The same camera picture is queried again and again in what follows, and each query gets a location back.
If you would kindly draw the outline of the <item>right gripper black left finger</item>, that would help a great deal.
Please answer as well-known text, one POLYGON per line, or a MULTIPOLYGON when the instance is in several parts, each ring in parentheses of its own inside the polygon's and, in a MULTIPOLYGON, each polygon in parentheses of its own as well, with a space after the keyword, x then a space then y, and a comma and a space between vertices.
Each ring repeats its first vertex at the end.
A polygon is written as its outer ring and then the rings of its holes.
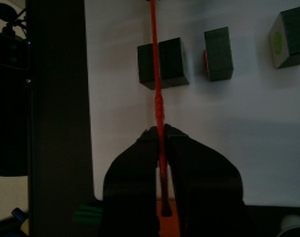
POLYGON ((158 135, 152 127, 108 167, 99 237, 158 237, 156 166, 158 135))

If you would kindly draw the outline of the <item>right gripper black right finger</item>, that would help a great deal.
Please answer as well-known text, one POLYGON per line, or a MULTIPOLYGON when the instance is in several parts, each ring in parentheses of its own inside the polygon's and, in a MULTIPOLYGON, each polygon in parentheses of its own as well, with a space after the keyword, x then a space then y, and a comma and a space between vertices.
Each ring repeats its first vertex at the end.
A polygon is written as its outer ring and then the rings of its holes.
POLYGON ((164 132, 181 237, 257 237, 238 169, 179 129, 164 132))

